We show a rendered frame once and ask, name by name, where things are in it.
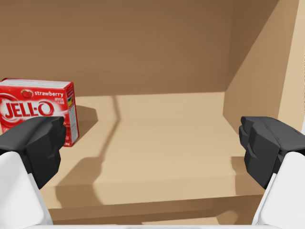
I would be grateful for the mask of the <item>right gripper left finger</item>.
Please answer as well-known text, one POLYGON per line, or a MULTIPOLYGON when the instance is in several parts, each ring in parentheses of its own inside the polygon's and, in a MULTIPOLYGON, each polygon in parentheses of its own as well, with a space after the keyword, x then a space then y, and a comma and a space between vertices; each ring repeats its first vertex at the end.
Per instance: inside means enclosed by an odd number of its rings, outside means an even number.
POLYGON ((63 123, 39 116, 0 135, 0 226, 53 224, 40 189, 59 170, 63 123))

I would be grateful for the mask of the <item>pale wooden shelf unit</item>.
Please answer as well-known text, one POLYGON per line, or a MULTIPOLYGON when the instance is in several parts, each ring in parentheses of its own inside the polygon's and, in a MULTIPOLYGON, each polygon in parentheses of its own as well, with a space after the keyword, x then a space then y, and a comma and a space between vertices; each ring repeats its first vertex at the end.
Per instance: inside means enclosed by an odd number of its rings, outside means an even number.
POLYGON ((305 0, 0 0, 0 80, 74 83, 55 224, 250 224, 242 116, 304 119, 305 0))

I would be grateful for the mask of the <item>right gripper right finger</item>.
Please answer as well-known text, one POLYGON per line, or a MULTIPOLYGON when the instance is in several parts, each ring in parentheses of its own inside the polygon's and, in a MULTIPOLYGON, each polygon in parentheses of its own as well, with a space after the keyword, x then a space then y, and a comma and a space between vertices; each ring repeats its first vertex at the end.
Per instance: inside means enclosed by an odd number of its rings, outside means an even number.
POLYGON ((247 173, 265 189, 252 224, 305 226, 305 135, 267 116, 243 116, 247 173))

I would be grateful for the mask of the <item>red and white carton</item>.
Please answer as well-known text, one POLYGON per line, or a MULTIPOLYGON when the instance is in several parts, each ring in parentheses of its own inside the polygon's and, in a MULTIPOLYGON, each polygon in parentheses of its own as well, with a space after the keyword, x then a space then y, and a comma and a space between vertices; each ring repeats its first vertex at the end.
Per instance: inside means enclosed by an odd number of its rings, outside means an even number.
POLYGON ((0 125, 3 133, 37 116, 64 117, 64 146, 73 146, 79 137, 73 82, 9 78, 0 81, 0 125))

